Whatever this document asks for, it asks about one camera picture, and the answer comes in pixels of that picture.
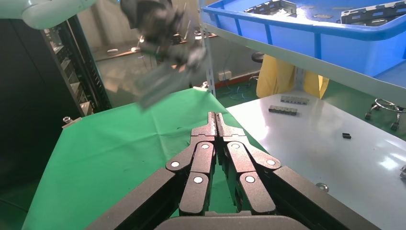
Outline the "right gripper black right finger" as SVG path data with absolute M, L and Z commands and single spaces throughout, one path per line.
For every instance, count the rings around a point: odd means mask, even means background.
M 238 211 L 280 215 L 311 230 L 374 230 L 376 226 L 270 154 L 256 148 L 243 129 L 215 115 L 230 193 Z

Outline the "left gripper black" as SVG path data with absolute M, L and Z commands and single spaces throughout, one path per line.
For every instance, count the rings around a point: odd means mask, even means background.
M 199 70 L 207 51 L 199 45 L 175 47 L 169 55 L 172 37 L 182 26 L 185 9 L 173 6 L 170 0 L 122 0 L 120 8 L 130 28 L 144 37 L 141 52 L 155 57 L 158 62 L 173 59 L 177 65 Z

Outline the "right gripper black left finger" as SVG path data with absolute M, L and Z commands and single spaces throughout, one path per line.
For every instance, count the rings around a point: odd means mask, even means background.
M 89 224 L 88 230 L 153 230 L 176 210 L 201 215 L 208 210 L 215 168 L 215 113 L 193 128 L 188 147 Z

